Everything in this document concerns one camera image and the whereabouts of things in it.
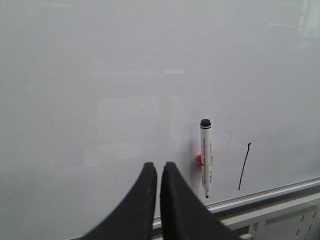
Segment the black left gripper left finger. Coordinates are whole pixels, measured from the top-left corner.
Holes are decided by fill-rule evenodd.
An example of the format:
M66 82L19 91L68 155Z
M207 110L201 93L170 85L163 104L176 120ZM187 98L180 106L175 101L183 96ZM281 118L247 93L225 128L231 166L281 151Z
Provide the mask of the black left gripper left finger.
M132 188L120 204L83 240L150 240L156 205L157 171L143 164Z

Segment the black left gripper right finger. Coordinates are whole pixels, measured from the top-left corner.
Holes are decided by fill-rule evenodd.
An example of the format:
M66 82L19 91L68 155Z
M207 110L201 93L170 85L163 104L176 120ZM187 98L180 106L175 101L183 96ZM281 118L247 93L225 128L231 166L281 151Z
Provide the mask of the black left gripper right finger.
M174 162L167 162L163 169L160 217L164 240L240 239L207 210Z

